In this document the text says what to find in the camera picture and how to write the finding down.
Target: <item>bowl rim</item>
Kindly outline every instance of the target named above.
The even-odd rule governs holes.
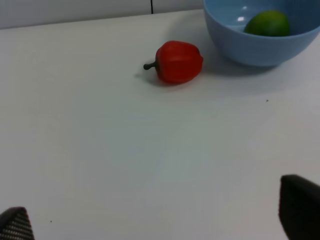
[[[290,35],[290,36],[261,36],[261,35],[254,35],[254,34],[250,34],[250,33],[246,33],[246,32],[242,32],[242,31],[236,31],[226,25],[224,25],[223,23],[221,23],[220,21],[218,21],[213,15],[212,13],[209,11],[209,8],[207,6],[207,1],[212,1],[212,0],[203,0],[203,8],[204,11],[214,20],[216,21],[221,27],[226,28],[234,33],[237,34],[241,34],[244,36],[249,36],[249,37],[255,37],[255,38],[259,38],[259,39],[268,39],[268,40],[282,40],[282,39],[295,39],[295,38],[300,38],[303,37],[305,35],[310,35],[313,34],[315,32],[319,32],[320,30],[320,25],[317,26],[316,28],[310,30],[310,31],[306,31],[304,33],[300,33],[300,34],[296,34],[296,35]]]

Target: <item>green lime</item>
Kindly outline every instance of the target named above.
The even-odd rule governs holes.
[[[264,11],[250,20],[244,32],[269,37],[285,37],[290,34],[290,24],[288,17],[282,12]]]

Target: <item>blue bowl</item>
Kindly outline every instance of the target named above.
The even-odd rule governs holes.
[[[287,15],[290,36],[244,32],[257,14],[276,10]],[[209,34],[228,58],[251,66],[281,64],[301,53],[320,32],[320,0],[204,0]]]

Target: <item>pepper stem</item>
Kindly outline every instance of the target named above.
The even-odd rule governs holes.
[[[155,61],[153,63],[143,65],[143,69],[149,70],[150,68],[155,68],[157,65],[158,65],[157,62]]]

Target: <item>table surface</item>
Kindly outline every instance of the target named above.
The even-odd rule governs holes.
[[[194,81],[143,71],[168,40]],[[0,210],[39,240],[285,240],[280,177],[320,183],[319,45],[240,66],[201,10],[1,30]]]

